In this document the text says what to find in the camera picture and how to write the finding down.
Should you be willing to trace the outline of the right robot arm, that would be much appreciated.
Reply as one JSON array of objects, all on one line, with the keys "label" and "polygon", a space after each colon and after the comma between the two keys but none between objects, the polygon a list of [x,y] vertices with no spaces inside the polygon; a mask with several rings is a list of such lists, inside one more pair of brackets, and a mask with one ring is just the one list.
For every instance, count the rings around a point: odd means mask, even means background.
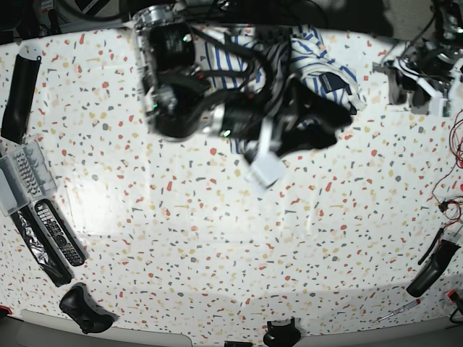
[{"label": "right robot arm", "polygon": [[149,130],[228,139],[261,189],[283,176],[286,155],[335,145],[365,107],[313,27],[204,27],[164,4],[137,12],[132,29]]}]

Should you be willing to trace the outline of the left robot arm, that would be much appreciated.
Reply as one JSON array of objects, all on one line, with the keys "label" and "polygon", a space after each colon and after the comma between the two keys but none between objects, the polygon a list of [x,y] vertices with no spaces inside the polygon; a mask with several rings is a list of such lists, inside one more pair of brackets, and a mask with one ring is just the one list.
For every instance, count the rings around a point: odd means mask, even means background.
[{"label": "left robot arm", "polygon": [[422,30],[394,59],[373,65],[375,72],[388,77],[391,105],[408,103],[415,111],[439,117],[451,115],[451,94],[462,81],[462,70],[455,65],[462,59],[462,2],[434,1],[433,38],[425,39]]}]

